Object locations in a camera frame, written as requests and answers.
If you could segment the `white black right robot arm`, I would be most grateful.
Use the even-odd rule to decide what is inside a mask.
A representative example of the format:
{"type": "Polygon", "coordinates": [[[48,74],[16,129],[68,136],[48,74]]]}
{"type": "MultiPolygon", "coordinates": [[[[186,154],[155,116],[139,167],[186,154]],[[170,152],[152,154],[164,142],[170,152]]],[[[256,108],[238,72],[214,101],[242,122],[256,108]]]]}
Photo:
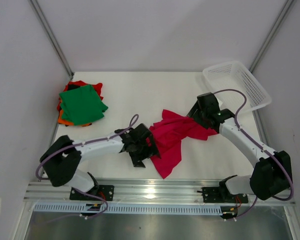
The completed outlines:
{"type": "Polygon", "coordinates": [[[205,129],[215,130],[228,139],[253,167],[251,175],[234,175],[221,181],[219,198],[229,202],[237,194],[252,194],[263,201],[269,198],[291,200],[295,190],[289,154],[274,150],[248,133],[238,120],[242,108],[236,112],[220,109],[215,93],[208,92],[197,96],[187,114],[205,129]]]}

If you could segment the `crimson t shirt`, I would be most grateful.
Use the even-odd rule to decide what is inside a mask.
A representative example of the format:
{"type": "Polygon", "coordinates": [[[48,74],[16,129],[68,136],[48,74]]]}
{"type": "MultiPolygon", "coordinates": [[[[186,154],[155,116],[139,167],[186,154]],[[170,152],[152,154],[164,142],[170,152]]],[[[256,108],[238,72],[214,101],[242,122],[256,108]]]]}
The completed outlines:
{"type": "Polygon", "coordinates": [[[179,115],[164,109],[162,120],[150,126],[159,156],[150,159],[162,179],[166,179],[173,169],[182,161],[182,140],[192,138],[206,141],[217,132],[212,128],[204,128],[193,118],[179,115]]]}

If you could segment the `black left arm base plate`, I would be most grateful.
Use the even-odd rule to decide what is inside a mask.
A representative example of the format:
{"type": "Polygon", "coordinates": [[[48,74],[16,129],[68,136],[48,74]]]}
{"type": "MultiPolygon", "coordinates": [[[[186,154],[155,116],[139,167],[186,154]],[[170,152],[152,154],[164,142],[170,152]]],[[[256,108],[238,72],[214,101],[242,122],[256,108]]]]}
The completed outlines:
{"type": "MultiPolygon", "coordinates": [[[[106,201],[112,201],[114,197],[115,186],[114,185],[99,185],[99,188],[92,188],[88,194],[97,196],[106,201]]],[[[96,201],[95,197],[90,197],[79,193],[74,188],[71,189],[69,199],[72,201],[96,201]]]]}

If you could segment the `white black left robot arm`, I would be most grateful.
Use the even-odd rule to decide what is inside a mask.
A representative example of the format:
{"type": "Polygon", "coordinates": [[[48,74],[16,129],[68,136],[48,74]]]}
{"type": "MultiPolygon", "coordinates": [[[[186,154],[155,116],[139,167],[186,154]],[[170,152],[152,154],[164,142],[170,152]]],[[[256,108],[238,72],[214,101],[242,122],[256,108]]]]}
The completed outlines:
{"type": "Polygon", "coordinates": [[[141,168],[145,166],[143,160],[161,156],[153,134],[141,123],[87,141],[62,135],[41,156],[38,168],[44,170],[53,187],[67,185],[87,200],[93,200],[98,196],[99,184],[91,173],[81,171],[79,165],[99,156],[120,153],[128,153],[133,166],[141,168]]]}

